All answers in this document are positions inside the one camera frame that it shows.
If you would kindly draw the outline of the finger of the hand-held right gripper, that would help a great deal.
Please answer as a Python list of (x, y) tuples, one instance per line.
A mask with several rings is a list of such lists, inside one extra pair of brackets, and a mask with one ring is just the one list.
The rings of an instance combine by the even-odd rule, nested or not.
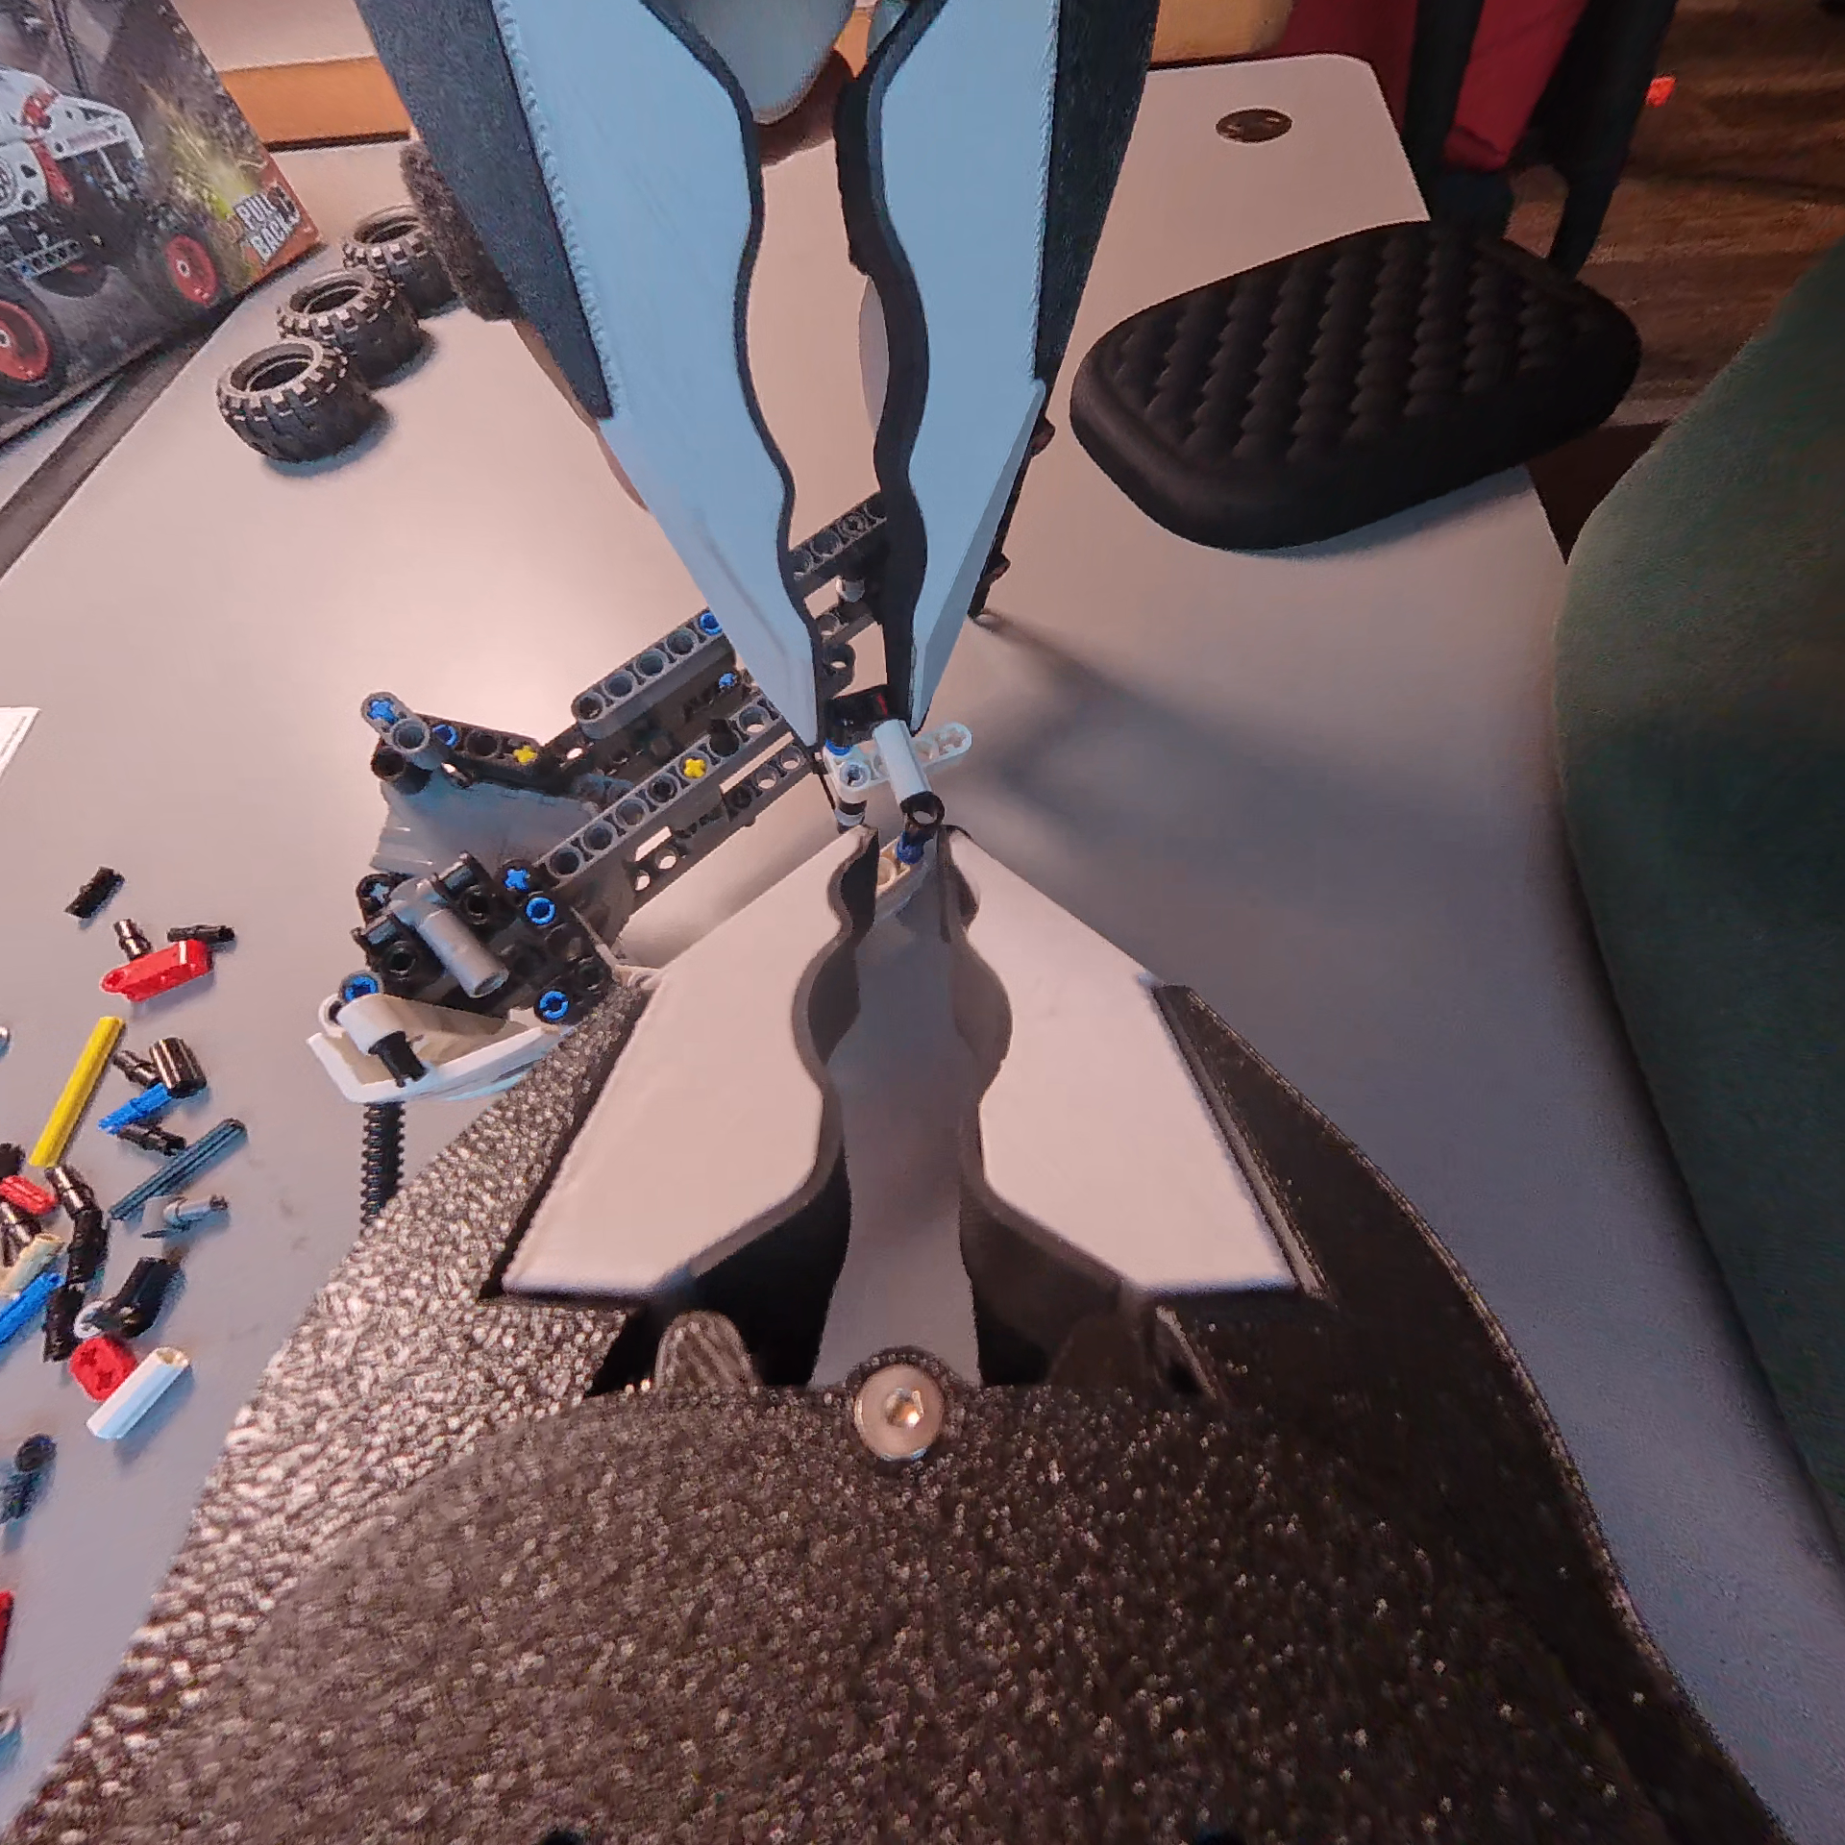
[(922, 723), (1048, 400), (1038, 308), (1057, 2), (910, 2), (841, 100), (849, 253), (885, 324), (889, 690)]
[(658, 2), (496, 2), (496, 33), (607, 380), (604, 438), (760, 687), (817, 744), (792, 478), (745, 353), (767, 227), (745, 90)]

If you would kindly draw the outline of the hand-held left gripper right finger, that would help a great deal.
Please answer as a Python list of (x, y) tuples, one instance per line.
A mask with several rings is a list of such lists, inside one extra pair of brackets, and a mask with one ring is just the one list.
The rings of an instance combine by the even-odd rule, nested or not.
[(989, 1386), (1038, 1382), (1084, 1323), (1324, 1291), (1206, 1073), (1204, 1010), (965, 834), (939, 850), (954, 1021), (974, 1056), (961, 1260)]

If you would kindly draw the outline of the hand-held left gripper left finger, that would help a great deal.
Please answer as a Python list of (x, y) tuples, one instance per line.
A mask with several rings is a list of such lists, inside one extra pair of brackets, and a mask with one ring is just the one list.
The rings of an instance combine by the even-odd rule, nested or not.
[(825, 1058), (857, 1021), (878, 841), (842, 834), (657, 979), (506, 1260), (506, 1291), (723, 1313), (767, 1382), (812, 1379), (849, 1230)]

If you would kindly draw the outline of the black building-brick model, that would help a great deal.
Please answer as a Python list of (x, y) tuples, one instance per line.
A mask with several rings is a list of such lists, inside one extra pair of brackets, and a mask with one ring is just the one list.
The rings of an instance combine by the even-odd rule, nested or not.
[[(822, 687), (849, 690), (849, 641), (881, 620), (881, 494), (792, 548), (792, 590), (835, 590), (812, 618)], [(616, 939), (637, 906), (733, 841), (802, 778), (841, 824), (889, 787), (870, 741), (808, 748), (702, 609), (589, 681), (549, 741), (360, 701), (387, 809), (357, 881), (360, 965), (323, 998), (310, 1050), (364, 1112), (360, 1213), (402, 1184), (402, 1106), (486, 1098), (536, 1065), (616, 983), (647, 983)], [(915, 737), (925, 771), (970, 729)], [(922, 864), (881, 850), (881, 906)]]

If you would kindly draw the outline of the grey desk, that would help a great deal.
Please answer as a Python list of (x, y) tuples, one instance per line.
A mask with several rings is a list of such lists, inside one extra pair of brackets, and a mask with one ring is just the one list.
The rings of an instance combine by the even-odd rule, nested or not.
[[(126, 850), (118, 912), (236, 928), (202, 1126), (247, 1144), (199, 1252), (232, 1412), (357, 1246), (357, 1105), (307, 1032), (380, 828), (360, 697), (553, 725), (707, 602), (507, 324), (444, 310), (383, 429), (307, 473), (220, 422), (263, 333), (247, 301), (5, 573), (5, 708), (35, 708), (5, 854)], [(1226, 553), (1057, 434), (1004, 549), (932, 707), (974, 734), (950, 822), (1191, 989), (1411, 1199), (1731, 1759), (1791, 1838), (1843, 1841), (1843, 1572), (1577, 912), (1562, 558), (1525, 473)]]

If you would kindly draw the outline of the toy truck set box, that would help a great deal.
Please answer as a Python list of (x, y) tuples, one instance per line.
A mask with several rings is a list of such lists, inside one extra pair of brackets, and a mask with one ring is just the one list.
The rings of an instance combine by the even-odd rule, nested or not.
[(5, 442), (314, 246), (169, 2), (5, 2)]

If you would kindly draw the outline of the black mesh office chair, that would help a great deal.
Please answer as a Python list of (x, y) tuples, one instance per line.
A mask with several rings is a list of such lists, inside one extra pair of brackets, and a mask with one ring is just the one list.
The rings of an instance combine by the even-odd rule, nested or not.
[(1580, 438), (1639, 355), (1633, 322), (1556, 264), (1396, 221), (1124, 319), (1084, 355), (1068, 418), (1162, 530), (1282, 549)]

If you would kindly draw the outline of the pile of small building pieces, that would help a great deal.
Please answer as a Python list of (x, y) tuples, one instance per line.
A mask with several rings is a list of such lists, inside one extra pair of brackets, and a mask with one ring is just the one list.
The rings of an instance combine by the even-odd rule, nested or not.
[[(207, 1050), (213, 979), (150, 1006), (100, 989), (122, 958), (112, 925), (62, 910), (100, 862), (126, 869), (126, 850), (5, 854), (5, 1144), (20, 1150), (39, 1144), (100, 1021), (122, 1021), (121, 1043), (139, 1056), (185, 1032), (226, 1075)], [(5, 1344), (5, 1480), (20, 1444), (52, 1444), (29, 1511), (5, 1524), (5, 1806), (29, 1797), (110, 1685), (226, 1444), (232, 1342), (207, 1331), (206, 1266), (199, 1256), (193, 1282), (169, 1283), (165, 1317), (133, 1342), (139, 1358), (172, 1344), (190, 1366), (121, 1440), (92, 1437), (100, 1399), (67, 1360), (43, 1358), (43, 1317)]]

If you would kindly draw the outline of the red cloth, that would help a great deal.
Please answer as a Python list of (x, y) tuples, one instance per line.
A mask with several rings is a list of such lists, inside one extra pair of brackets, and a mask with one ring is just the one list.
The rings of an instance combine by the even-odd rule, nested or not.
[[(1499, 172), (1587, 2), (1485, 2), (1443, 159)], [(1273, 56), (1353, 56), (1404, 126), (1418, 2), (1296, 2)]]

